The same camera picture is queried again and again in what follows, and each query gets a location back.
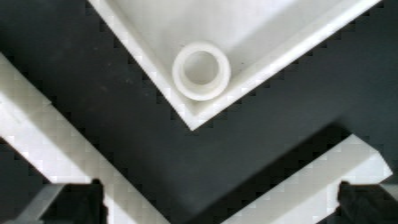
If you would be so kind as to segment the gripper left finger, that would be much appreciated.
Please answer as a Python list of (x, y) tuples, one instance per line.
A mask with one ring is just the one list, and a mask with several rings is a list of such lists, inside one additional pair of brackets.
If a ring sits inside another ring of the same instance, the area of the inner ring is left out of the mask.
[(45, 224), (41, 217), (57, 199), (64, 187), (64, 184), (50, 184), (45, 186), (16, 219), (9, 221), (9, 224)]

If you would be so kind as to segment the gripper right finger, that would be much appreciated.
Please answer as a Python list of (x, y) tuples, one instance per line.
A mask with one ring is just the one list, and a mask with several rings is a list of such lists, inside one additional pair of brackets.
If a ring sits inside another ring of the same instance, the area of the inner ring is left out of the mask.
[(380, 187), (391, 195), (391, 198), (398, 201), (398, 184), (382, 183)]

